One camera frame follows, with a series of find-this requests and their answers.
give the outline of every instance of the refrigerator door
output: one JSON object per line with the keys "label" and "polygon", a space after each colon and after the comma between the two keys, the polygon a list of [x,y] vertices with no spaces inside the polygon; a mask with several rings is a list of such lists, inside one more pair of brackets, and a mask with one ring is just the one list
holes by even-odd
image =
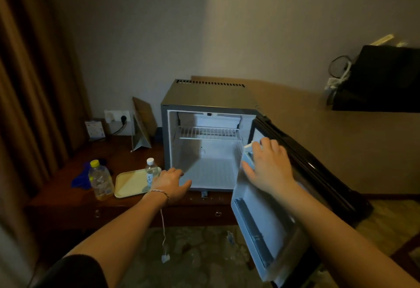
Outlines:
{"label": "refrigerator door", "polygon": [[[370,215],[372,206],[358,192],[350,190],[268,118],[257,116],[248,143],[263,137],[275,139],[286,148],[298,183],[345,222],[355,226]],[[247,147],[242,159],[253,163]],[[320,265],[318,255],[302,227],[270,195],[255,188],[242,167],[231,206],[261,279],[277,287],[304,284]]]}

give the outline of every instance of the wooden table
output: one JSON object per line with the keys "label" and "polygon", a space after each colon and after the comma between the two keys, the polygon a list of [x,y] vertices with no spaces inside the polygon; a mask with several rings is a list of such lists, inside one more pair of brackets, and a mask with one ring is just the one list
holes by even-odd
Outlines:
{"label": "wooden table", "polygon": [[[143,169],[146,159],[153,157],[158,166],[164,167],[163,145],[140,148],[131,152],[131,137],[112,137],[110,141],[90,142],[82,147],[42,190],[25,207],[34,231],[98,229],[128,210],[142,199],[142,195],[128,198],[112,197],[97,201],[93,190],[71,188],[71,181],[83,169],[83,163],[96,158],[107,160],[113,182],[118,174]],[[186,196],[163,209],[165,226],[235,225],[229,192],[209,192],[207,198],[201,192],[189,191]],[[161,226],[156,216],[151,226]]]}

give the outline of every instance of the beige wall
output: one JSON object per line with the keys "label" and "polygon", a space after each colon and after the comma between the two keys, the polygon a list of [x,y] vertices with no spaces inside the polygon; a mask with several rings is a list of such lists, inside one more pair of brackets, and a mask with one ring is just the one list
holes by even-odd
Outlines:
{"label": "beige wall", "polygon": [[417,114],[325,111],[330,60],[388,33],[420,43],[420,0],[53,0],[94,116],[159,104],[175,78],[249,80],[283,131],[366,192],[420,193]]}

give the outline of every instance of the person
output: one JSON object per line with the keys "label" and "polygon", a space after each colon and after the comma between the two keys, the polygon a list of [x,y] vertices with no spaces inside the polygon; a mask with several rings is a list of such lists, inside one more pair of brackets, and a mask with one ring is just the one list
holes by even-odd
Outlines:
{"label": "person", "polygon": [[[254,142],[255,171],[243,162],[251,183],[273,196],[297,219],[324,265],[341,287],[393,288],[420,284],[389,257],[304,191],[293,179],[284,147],[276,140]],[[138,204],[99,229],[59,260],[36,285],[116,287],[157,212],[181,199],[192,181],[179,185],[179,169],[162,171]]]}

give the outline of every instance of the forearm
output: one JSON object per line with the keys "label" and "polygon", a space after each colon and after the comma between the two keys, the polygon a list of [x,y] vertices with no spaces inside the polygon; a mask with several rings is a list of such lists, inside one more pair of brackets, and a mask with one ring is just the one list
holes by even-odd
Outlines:
{"label": "forearm", "polygon": [[390,258],[297,184],[274,197],[306,229],[325,264],[349,287],[420,287]]}
{"label": "forearm", "polygon": [[101,265],[108,286],[115,287],[151,221],[165,203],[166,196],[160,192],[146,194],[139,203],[82,241],[67,255],[92,256]]}

